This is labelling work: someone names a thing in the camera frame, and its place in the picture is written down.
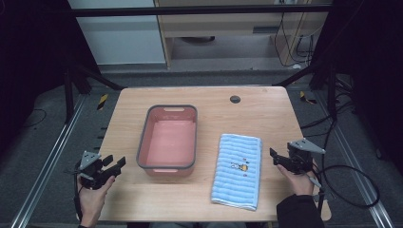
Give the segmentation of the aluminium floor rail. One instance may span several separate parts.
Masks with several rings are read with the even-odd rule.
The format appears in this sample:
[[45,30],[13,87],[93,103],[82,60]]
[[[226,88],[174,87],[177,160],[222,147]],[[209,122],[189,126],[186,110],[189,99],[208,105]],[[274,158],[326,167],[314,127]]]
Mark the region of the aluminium floor rail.
[[48,180],[62,155],[67,141],[76,125],[86,102],[87,95],[79,95],[77,103],[73,108],[73,114],[70,120],[64,124],[55,144],[52,146],[48,157],[42,166],[34,184],[32,185],[29,194],[27,195],[23,205],[14,217],[10,224],[10,228],[26,228],[36,208],[39,199],[42,197],[43,192],[48,184]]
[[[333,131],[335,134],[336,143],[339,146],[341,154],[347,165],[362,171],[362,167],[354,155],[353,150],[345,137],[345,134],[342,132],[341,128],[336,125],[336,123],[334,123]],[[376,199],[380,198],[380,195],[376,193],[375,188],[371,184],[370,180],[356,171],[353,171],[352,175],[365,203],[367,205],[370,205],[371,203],[373,204],[373,206],[369,207],[368,210],[370,211],[376,226],[378,228],[395,228],[382,201],[379,200],[378,203],[374,203]]]

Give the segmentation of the white cabinet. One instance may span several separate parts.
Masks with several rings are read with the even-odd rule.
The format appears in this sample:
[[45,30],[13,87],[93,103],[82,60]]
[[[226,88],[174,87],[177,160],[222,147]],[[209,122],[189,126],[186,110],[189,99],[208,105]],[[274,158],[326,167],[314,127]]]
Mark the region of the white cabinet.
[[[73,10],[153,8],[153,0],[68,0]],[[156,16],[78,17],[99,66],[164,64]]]

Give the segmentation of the black horizontal frame bar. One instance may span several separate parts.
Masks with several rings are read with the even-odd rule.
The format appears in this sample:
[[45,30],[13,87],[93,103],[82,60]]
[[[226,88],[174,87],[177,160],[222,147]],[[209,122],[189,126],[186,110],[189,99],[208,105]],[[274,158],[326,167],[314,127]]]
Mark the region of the black horizontal frame bar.
[[264,6],[196,6],[124,9],[72,9],[68,13],[76,17],[102,16],[148,16],[148,15],[191,15],[233,13],[283,13],[283,12],[326,12],[333,5],[264,5]]

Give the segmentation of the black curtain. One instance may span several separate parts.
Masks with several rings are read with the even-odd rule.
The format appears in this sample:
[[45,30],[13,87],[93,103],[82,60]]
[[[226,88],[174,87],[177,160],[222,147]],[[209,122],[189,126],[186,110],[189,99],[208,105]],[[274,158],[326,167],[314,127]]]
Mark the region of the black curtain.
[[68,0],[0,0],[0,157],[18,135],[36,98],[64,82],[53,37],[78,64],[99,71],[77,20],[43,13],[69,8]]
[[334,38],[336,72],[353,77],[354,99],[382,155],[403,176],[403,0],[331,0],[314,58]]

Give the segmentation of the light wooden desk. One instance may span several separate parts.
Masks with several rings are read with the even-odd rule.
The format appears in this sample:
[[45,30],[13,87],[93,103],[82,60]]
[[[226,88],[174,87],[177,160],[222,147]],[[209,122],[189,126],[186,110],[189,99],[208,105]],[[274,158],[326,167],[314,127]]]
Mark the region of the light wooden desk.
[[[264,6],[328,4],[332,0],[153,0],[157,7]],[[297,60],[298,39],[319,34],[327,12],[160,15],[162,37],[206,37],[268,34],[280,62]]]

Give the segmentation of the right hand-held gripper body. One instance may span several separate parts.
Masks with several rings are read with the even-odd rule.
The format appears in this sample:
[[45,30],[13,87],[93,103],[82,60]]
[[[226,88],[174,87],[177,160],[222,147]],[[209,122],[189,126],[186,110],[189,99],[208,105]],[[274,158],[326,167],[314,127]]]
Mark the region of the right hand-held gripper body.
[[305,138],[298,141],[288,142],[287,148],[289,152],[289,159],[291,161],[291,166],[288,168],[288,170],[294,174],[301,174],[312,170],[313,153],[322,155],[326,153],[323,148]]

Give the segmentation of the pink plastic basin grey rim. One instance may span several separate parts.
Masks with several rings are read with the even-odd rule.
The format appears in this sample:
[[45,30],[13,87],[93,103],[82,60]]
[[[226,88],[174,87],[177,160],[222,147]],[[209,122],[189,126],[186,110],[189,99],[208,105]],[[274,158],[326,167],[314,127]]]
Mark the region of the pink plastic basin grey rim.
[[146,114],[136,157],[151,177],[186,177],[194,169],[198,110],[191,104],[156,104]]

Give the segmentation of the person's right hand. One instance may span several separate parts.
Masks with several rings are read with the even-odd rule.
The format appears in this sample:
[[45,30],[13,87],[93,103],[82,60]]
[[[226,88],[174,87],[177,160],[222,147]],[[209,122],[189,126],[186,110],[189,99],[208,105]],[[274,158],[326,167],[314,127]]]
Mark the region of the person's right hand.
[[293,193],[297,196],[312,196],[314,193],[313,180],[316,178],[313,172],[294,174],[278,164],[279,172],[288,180]]

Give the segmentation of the person's left hand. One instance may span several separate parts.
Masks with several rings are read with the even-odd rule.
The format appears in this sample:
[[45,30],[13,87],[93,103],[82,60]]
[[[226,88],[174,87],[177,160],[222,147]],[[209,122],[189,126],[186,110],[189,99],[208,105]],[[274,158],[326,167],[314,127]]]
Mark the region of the person's left hand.
[[82,186],[78,179],[77,190],[79,193],[82,218],[80,225],[85,228],[95,228],[106,201],[106,194],[113,185],[115,177],[110,177],[99,189],[91,190]]

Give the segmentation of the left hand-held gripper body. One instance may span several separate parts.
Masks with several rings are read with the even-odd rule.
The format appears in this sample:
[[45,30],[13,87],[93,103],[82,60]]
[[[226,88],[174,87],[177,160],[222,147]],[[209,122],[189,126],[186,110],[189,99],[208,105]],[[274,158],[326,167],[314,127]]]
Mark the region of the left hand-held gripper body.
[[101,188],[107,180],[103,168],[99,153],[85,151],[77,168],[80,183],[87,189]]

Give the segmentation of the black metal stand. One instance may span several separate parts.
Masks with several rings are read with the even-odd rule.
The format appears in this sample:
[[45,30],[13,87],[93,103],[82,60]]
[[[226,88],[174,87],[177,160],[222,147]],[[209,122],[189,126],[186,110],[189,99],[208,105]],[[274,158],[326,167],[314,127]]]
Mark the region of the black metal stand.
[[122,85],[115,84],[102,76],[100,73],[96,73],[84,66],[75,65],[68,66],[64,73],[64,88],[65,88],[65,100],[66,100],[66,123],[68,124],[74,115],[74,102],[73,102],[73,90],[75,86],[80,94],[89,94],[92,87],[87,78],[94,79],[98,83],[107,86],[113,90],[122,90]]
[[274,84],[274,86],[287,87],[300,78],[312,74],[309,87],[313,90],[321,89],[327,85],[327,110],[331,118],[336,120],[336,72],[333,64],[316,62],[298,71],[291,77]]

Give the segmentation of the blue striped towel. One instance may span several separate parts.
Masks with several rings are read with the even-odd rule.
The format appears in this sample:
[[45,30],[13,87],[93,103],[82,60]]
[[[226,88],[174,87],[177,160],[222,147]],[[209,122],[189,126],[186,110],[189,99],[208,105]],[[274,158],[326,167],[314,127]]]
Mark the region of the blue striped towel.
[[262,142],[260,138],[222,134],[211,191],[214,203],[256,211]]

